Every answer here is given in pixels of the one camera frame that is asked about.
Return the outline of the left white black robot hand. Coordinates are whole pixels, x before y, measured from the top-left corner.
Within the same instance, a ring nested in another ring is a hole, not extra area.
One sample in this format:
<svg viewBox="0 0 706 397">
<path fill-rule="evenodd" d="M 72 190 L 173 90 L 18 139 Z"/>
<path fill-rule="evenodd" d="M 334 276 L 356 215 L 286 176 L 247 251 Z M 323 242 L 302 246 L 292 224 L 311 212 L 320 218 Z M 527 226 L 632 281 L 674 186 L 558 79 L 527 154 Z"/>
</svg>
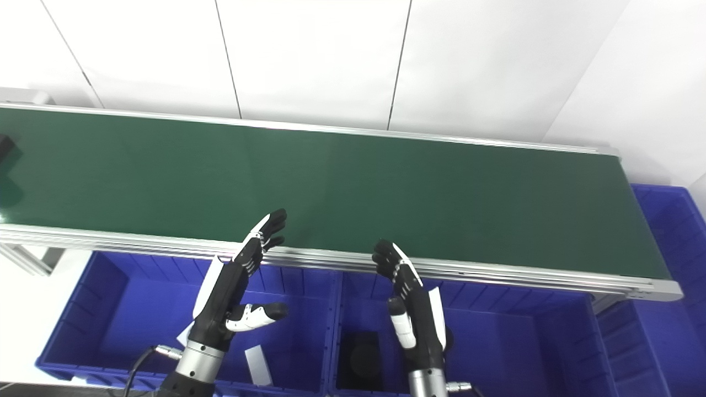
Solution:
<svg viewBox="0 0 706 397">
<path fill-rule="evenodd" d="M 284 242 L 284 237 L 276 233 L 284 229 L 286 219 L 284 208 L 267 214 L 245 236 L 240 251 L 232 254 L 227 263 L 219 256 L 213 258 L 192 310 L 194 319 L 178 336 L 182 345 L 202 345 L 227 352 L 237 332 L 253 331 L 289 314 L 285 303 L 241 302 L 263 256 Z"/>
</svg>

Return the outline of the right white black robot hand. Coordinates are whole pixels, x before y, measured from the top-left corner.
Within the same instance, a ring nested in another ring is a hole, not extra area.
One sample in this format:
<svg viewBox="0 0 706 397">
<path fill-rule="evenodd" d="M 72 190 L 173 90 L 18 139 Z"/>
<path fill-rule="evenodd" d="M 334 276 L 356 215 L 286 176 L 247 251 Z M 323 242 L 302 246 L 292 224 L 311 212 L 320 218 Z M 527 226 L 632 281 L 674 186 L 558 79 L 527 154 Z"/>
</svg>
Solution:
<svg viewBox="0 0 706 397">
<path fill-rule="evenodd" d="M 438 287 L 426 289 L 411 259 L 389 240 L 377 242 L 372 260 L 377 273 L 393 284 L 387 309 L 405 370 L 444 369 L 448 333 Z"/>
</svg>

